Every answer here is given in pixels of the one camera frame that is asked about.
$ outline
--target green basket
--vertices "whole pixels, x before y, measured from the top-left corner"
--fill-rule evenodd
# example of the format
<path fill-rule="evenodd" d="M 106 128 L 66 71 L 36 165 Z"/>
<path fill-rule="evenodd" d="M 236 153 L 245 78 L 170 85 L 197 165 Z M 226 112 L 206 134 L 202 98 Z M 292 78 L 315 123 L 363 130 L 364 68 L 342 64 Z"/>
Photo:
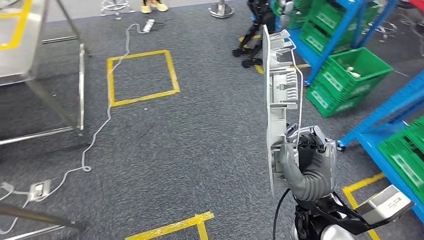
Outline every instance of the green basket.
<path fill-rule="evenodd" d="M 339 53 L 351 49 L 352 36 L 342 37 L 333 49 L 333 53 Z M 325 31 L 311 21 L 306 21 L 300 32 L 300 39 L 308 45 L 314 52 L 321 54 L 324 47 L 330 40 L 330 36 Z"/>
<path fill-rule="evenodd" d="M 404 135 L 403 131 L 382 141 L 377 148 L 424 203 L 424 153 Z"/>
<path fill-rule="evenodd" d="M 373 20 L 374 16 L 379 11 L 380 6 L 381 5 L 373 1 L 367 3 L 367 7 L 365 8 L 361 20 L 362 28 L 368 27 L 368 23 Z M 322 5 L 319 10 L 315 11 L 312 16 L 310 16 L 310 20 L 320 26 L 329 35 L 332 35 L 344 14 L 345 9 L 342 6 L 327 2 Z M 357 18 L 354 17 L 344 34 L 353 34 L 356 28 Z"/>
<path fill-rule="evenodd" d="M 352 98 L 336 99 L 331 96 L 328 90 L 320 83 L 314 82 L 308 88 L 306 97 L 318 109 L 318 112 L 325 118 L 343 112 L 358 105 L 365 95 Z"/>
<path fill-rule="evenodd" d="M 295 9 L 291 12 L 290 22 L 288 23 L 288 29 L 298 29 L 302 27 L 307 19 L 309 8 Z"/>
<path fill-rule="evenodd" d="M 294 8 L 295 9 L 309 8 L 310 6 L 312 6 L 313 1 L 314 0 L 295 0 L 294 1 Z"/>
<path fill-rule="evenodd" d="M 353 72 L 361 77 L 352 76 L 347 67 L 353 67 Z M 360 47 L 330 55 L 314 81 L 323 84 L 337 99 L 352 98 L 369 93 L 392 70 L 367 48 Z"/>
<path fill-rule="evenodd" d="M 413 144 L 424 152 L 424 115 L 415 119 L 408 127 L 405 127 L 404 132 Z"/>

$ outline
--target wire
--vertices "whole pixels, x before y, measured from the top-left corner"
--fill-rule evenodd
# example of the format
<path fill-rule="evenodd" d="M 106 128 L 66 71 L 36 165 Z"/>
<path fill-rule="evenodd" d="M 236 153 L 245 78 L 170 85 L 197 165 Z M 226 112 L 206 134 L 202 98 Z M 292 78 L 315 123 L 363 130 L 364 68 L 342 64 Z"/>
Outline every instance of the wire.
<path fill-rule="evenodd" d="M 140 27 L 140 24 L 138 24 L 138 23 L 134 23 L 134 24 L 131 24 L 127 29 L 126 29 L 126 31 L 125 31 L 125 34 L 126 34 L 126 42 L 125 42 L 125 50 L 126 50 L 126 53 L 123 55 L 123 56 L 121 56 L 120 58 L 119 58 L 119 61 L 118 61 L 118 63 L 117 64 L 115 64 L 115 66 L 113 66 L 113 68 L 107 73 L 107 75 L 106 75 L 106 78 L 107 78 L 107 82 L 109 82 L 109 76 L 115 71 L 115 69 L 122 63 L 122 60 L 127 56 L 127 55 L 129 55 L 130 54 L 130 29 L 131 28 L 133 28 L 133 26 L 136 26 L 136 30 L 137 30 L 137 32 L 139 33 L 139 34 L 146 34 L 147 32 L 144 32 L 144 31 L 142 31 L 141 30 L 141 27 Z M 65 180 L 66 180 L 66 178 L 67 178 L 67 176 L 68 176 L 68 174 L 69 173 L 72 173 L 72 172 L 75 172 L 75 171 L 78 171 L 78 170 L 83 170 L 84 172 L 86 172 L 86 173 L 88 173 L 88 172 L 90 172 L 91 170 L 92 170 L 92 167 L 91 166 L 86 166 L 86 153 L 88 152 L 88 150 L 90 150 L 93 146 L 94 146 L 94 143 L 96 142 L 96 137 L 97 137 L 97 134 L 99 134 L 100 133 L 100 131 L 106 126 L 106 124 L 108 124 L 109 123 L 109 121 L 112 119 L 112 116 L 111 116 L 111 107 L 112 107 L 112 98 L 111 98 L 111 96 L 110 96 L 110 93 L 109 93 L 109 91 L 108 91 L 108 93 L 107 93 L 107 98 L 108 98 L 108 100 L 109 100 L 109 104 L 108 104 L 108 106 L 107 106 L 107 120 L 99 127 L 99 129 L 93 134 L 93 138 L 92 138 L 92 141 L 91 141 L 91 144 L 90 144 L 90 146 L 88 146 L 83 152 L 82 152 L 82 157 L 81 157 L 81 167 L 79 167 L 79 168 L 75 168 L 75 169 L 72 169 L 72 170 L 69 170 L 69 171 L 67 171 L 64 175 L 63 175 L 63 179 L 62 179 L 62 181 L 60 182 L 60 184 L 53 190 L 53 191 L 51 191 L 49 194 L 47 194 L 45 197 L 43 197 L 43 198 L 40 198 L 40 199 L 37 199 L 37 200 L 35 200 L 35 202 L 37 202 L 37 203 L 39 203 L 39 202 L 41 202 L 41 201 L 43 201 L 43 200 L 45 200 L 47 197 L 49 197 L 51 194 L 53 194 L 54 192 L 56 192 L 60 187 L 62 187 L 62 185 L 64 184 L 64 182 L 65 182 Z"/>
<path fill-rule="evenodd" d="M 131 28 L 133 28 L 134 26 L 136 26 L 136 30 L 137 30 L 137 32 L 139 33 L 139 34 L 146 34 L 147 32 L 144 32 L 144 31 L 142 31 L 141 30 L 141 27 L 140 27 L 140 24 L 138 24 L 138 23 L 134 23 L 134 24 L 131 24 L 127 29 L 126 29 L 126 31 L 125 31 L 125 35 L 126 35 L 126 42 L 125 42 L 125 50 L 126 50 L 126 53 L 125 53 L 125 55 L 123 55 L 123 56 L 121 56 L 120 58 L 119 58 L 119 61 L 118 61 L 118 63 L 117 64 L 115 64 L 115 66 L 113 66 L 113 68 L 107 73 L 107 75 L 106 75 L 106 78 L 107 78 L 107 82 L 109 82 L 109 76 L 115 71 L 115 69 L 122 63 L 122 60 L 127 56 L 127 55 L 129 55 L 130 54 L 130 29 Z M 78 171 L 78 170 L 83 170 L 84 172 L 86 172 L 86 173 L 88 173 L 88 172 L 90 172 L 91 170 L 92 170 L 92 167 L 91 166 L 87 166 L 86 165 L 86 153 L 87 153 L 87 151 L 88 150 L 90 150 L 93 146 L 94 146 L 94 144 L 95 144 L 95 142 L 96 142 L 96 137 L 97 137 L 97 134 L 99 134 L 100 133 L 100 131 L 109 123 L 109 121 L 112 119 L 112 116 L 111 116 L 111 107 L 112 107 L 112 99 L 111 99 L 111 95 L 110 95 L 110 92 L 108 91 L 108 93 L 107 93 L 107 98 L 108 98 L 108 106 L 107 106 L 107 120 L 99 127 L 99 129 L 93 134 L 93 137 L 92 137 L 92 141 L 91 141 L 91 144 L 82 152 L 82 156 L 81 156 L 81 167 L 78 167 L 78 168 L 75 168 L 75 169 L 72 169 L 72 170 L 69 170 L 69 171 L 67 171 L 64 175 L 63 175 L 63 178 L 62 178 L 62 181 L 59 183 L 59 185 L 53 190 L 53 191 L 51 191 L 49 194 L 47 194 L 45 197 L 43 197 L 43 198 L 40 198 L 40 199 L 37 199 L 37 200 L 35 200 L 35 202 L 37 202 L 37 203 L 39 203 L 39 202 L 41 202 L 41 201 L 43 201 L 43 200 L 45 200 L 47 197 L 49 197 L 51 194 L 53 194 L 54 192 L 56 192 L 60 187 L 62 187 L 62 185 L 64 184 L 64 182 L 65 182 L 65 180 L 66 180 L 66 178 L 67 178 L 67 176 L 68 176 L 68 174 L 69 173 L 72 173 L 72 172 L 75 172 L 75 171 Z M 14 190 L 12 190 L 12 191 L 9 191 L 9 193 L 8 194 L 6 194 L 5 196 L 3 196 L 2 198 L 0 198 L 0 201 L 1 200 L 3 200 L 3 199 L 5 199 L 5 198 L 7 198 L 8 196 L 10 196 L 11 194 L 18 194 L 18 195 L 27 195 L 27 199 L 26 199 L 26 202 L 25 202 L 25 204 L 22 206 L 22 208 L 25 208 L 27 205 L 28 205 L 28 203 L 29 203 L 29 201 L 30 201 L 30 194 L 29 194 L 29 192 L 22 192 L 22 191 L 14 191 Z M 13 229 L 13 227 L 15 226 L 15 224 L 16 224 L 16 222 L 17 222 L 17 220 L 18 220 L 18 217 L 16 217 L 14 220 L 13 220 L 13 223 L 12 223 L 12 225 L 10 226 L 10 228 L 7 230 L 7 231 L 3 231 L 3 230 L 1 230 L 0 229 L 0 235 L 5 235 L 5 234 L 7 234 L 7 233 L 9 233 L 12 229 Z"/>
<path fill-rule="evenodd" d="M 272 225 L 272 240 L 276 240 L 277 218 L 278 218 L 278 213 L 280 211 L 281 203 L 283 203 L 284 198 L 289 192 L 290 192 L 290 188 L 287 188 L 287 190 L 283 193 L 282 197 L 280 198 L 277 205 L 277 209 L 275 210 L 274 223 Z"/>
<path fill-rule="evenodd" d="M 298 127 L 298 129 L 301 129 L 302 107 L 303 107 L 303 102 L 304 102 L 304 75 L 303 75 L 302 71 L 299 70 L 298 66 L 296 65 L 295 52 L 294 52 L 294 50 L 296 49 L 296 44 L 295 44 L 295 42 L 293 42 L 293 40 L 290 37 L 288 38 L 288 40 L 290 40 L 291 44 L 293 45 L 293 47 L 291 48 L 291 59 L 293 60 L 293 65 L 300 74 L 299 124 L 298 124 L 297 127 Z M 300 137 L 301 137 L 301 131 L 298 130 L 297 131 L 296 148 L 298 148 L 297 144 L 299 144 Z"/>
<path fill-rule="evenodd" d="M 7 191 L 8 189 L 5 187 L 4 184 L 5 183 L 3 183 L 2 186 L 0 186 L 0 188 L 5 189 Z M 3 196 L 2 198 L 0 198 L 0 201 L 2 201 L 5 198 L 9 197 L 11 194 L 26 195 L 26 201 L 25 201 L 25 203 L 22 206 L 22 208 L 25 208 L 28 205 L 28 203 L 30 202 L 30 193 L 29 192 L 26 192 L 26 191 L 15 191 L 15 188 L 13 186 L 10 185 L 10 187 L 11 187 L 11 189 L 8 190 L 8 193 L 5 196 Z M 0 235 L 6 235 L 6 234 L 8 234 L 15 227 L 15 224 L 16 224 L 17 221 L 18 221 L 18 218 L 15 217 L 8 230 L 4 231 L 4 230 L 0 229 Z"/>

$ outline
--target yellow tape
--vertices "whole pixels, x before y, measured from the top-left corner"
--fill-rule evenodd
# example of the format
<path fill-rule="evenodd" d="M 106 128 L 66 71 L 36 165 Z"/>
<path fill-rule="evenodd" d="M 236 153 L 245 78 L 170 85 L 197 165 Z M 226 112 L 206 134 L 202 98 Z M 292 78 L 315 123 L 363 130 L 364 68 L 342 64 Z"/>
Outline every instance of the yellow tape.
<path fill-rule="evenodd" d="M 200 240 L 208 240 L 206 234 L 205 221 L 213 219 L 214 214 L 210 211 L 207 211 L 202 214 L 195 214 L 193 217 L 190 217 L 186 220 L 180 222 L 172 223 L 166 226 L 161 226 L 156 229 L 145 231 L 136 235 L 128 236 L 125 240 L 147 240 L 163 236 L 165 234 L 173 233 L 181 229 L 185 229 L 194 225 L 197 225 Z"/>
<path fill-rule="evenodd" d="M 372 184 L 380 179 L 385 178 L 386 176 L 384 175 L 384 173 L 380 172 L 379 174 L 376 174 L 372 177 L 367 177 L 365 179 L 362 179 L 358 182 L 355 182 L 354 184 L 350 185 L 350 186 L 345 186 L 343 188 L 346 188 L 349 190 L 349 192 L 353 192 L 355 190 L 358 190 L 360 188 L 363 188 L 369 184 Z"/>
<path fill-rule="evenodd" d="M 126 55 L 122 59 L 139 58 L 139 57 L 145 57 L 145 56 L 156 55 L 156 54 L 164 54 L 165 55 L 166 64 L 167 64 L 168 71 L 169 71 L 169 76 L 171 78 L 172 90 L 153 93 L 153 94 L 150 94 L 150 95 L 147 95 L 147 96 L 141 96 L 141 97 L 136 97 L 136 98 L 131 98 L 131 99 L 124 99 L 124 100 L 115 101 L 114 74 L 111 73 L 109 75 L 109 80 L 107 81 L 107 86 L 108 86 L 108 91 L 109 91 L 109 95 L 110 95 L 109 101 L 111 101 L 111 102 L 109 102 L 109 104 L 112 107 L 121 106 L 121 105 L 125 105 L 125 104 L 132 104 L 132 103 L 135 103 L 135 102 L 145 101 L 145 100 L 149 100 L 149 99 L 160 98 L 160 97 L 164 97 L 164 96 L 168 96 L 168 95 L 172 95 L 172 94 L 180 92 L 180 86 L 179 86 L 178 81 L 177 81 L 177 74 L 175 73 L 174 64 L 173 64 L 173 61 L 172 61 L 172 58 L 171 58 L 171 53 L 168 50 L 163 49 L 163 50 L 157 50 L 157 51 L 149 51 L 149 52 L 130 54 L 130 55 Z M 110 58 L 107 59 L 107 64 L 106 64 L 107 73 L 106 74 L 109 74 L 111 72 L 111 70 L 113 69 L 114 61 L 118 61 L 119 59 L 121 59 L 121 56 L 114 56 L 114 57 L 110 57 Z"/>
<path fill-rule="evenodd" d="M 208 240 L 208 235 L 206 234 L 206 227 L 205 227 L 204 221 L 197 224 L 197 231 L 199 232 L 200 240 Z"/>
<path fill-rule="evenodd" d="M 0 18 L 19 18 L 14 29 L 14 32 L 7 43 L 0 43 L 0 50 L 15 48 L 21 42 L 21 37 L 24 32 L 27 16 L 31 9 L 32 0 L 25 0 L 21 12 L 10 12 L 0 14 Z"/>
<path fill-rule="evenodd" d="M 260 38 L 261 38 L 261 35 L 254 35 L 252 37 L 252 39 L 260 39 Z M 243 39 L 245 39 L 245 37 L 244 36 L 241 36 L 241 37 L 238 38 L 238 41 L 241 43 L 243 41 Z M 264 71 L 262 70 L 262 67 L 260 65 L 255 65 L 254 68 L 256 69 L 256 72 L 258 74 L 264 74 Z"/>
<path fill-rule="evenodd" d="M 372 177 L 367 177 L 365 179 L 362 179 L 358 182 L 355 182 L 352 185 L 344 186 L 342 187 L 342 191 L 344 195 L 346 196 L 347 200 L 349 201 L 352 208 L 356 209 L 358 207 L 358 203 L 355 200 L 354 196 L 352 195 L 352 192 L 355 190 L 358 190 L 360 188 L 363 188 L 369 184 L 372 184 L 380 179 L 385 178 L 386 176 L 384 173 L 380 172 L 379 174 L 376 174 Z M 376 231 L 374 229 L 368 231 L 369 236 L 372 238 L 372 240 L 380 240 L 380 237 L 377 235 Z"/>

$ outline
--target black cable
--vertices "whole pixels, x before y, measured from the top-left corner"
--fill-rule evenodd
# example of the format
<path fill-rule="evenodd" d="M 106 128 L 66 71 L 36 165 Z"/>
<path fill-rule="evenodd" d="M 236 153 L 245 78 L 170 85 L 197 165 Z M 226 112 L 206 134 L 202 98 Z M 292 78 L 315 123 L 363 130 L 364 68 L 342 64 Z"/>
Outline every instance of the black cable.
<path fill-rule="evenodd" d="M 278 202 L 277 209 L 275 210 L 275 216 L 274 216 L 274 224 L 272 226 L 272 240 L 276 240 L 276 227 L 277 227 L 277 218 L 278 218 L 278 212 L 280 211 L 281 203 L 283 202 L 286 195 L 290 192 L 290 188 L 287 188 L 287 190 L 282 195 L 281 199 Z"/>

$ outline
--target person's foot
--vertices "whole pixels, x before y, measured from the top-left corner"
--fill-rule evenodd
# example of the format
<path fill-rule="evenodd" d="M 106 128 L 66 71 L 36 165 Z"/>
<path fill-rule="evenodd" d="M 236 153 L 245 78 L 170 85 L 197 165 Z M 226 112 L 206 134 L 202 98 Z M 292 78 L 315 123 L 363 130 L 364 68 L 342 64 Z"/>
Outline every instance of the person's foot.
<path fill-rule="evenodd" d="M 150 0 L 150 4 L 152 7 L 157 8 L 157 10 L 161 12 L 165 12 L 168 10 L 168 7 L 161 3 L 161 0 Z"/>
<path fill-rule="evenodd" d="M 141 12 L 144 14 L 149 14 L 152 12 L 152 9 L 149 5 L 149 0 L 141 0 Z"/>

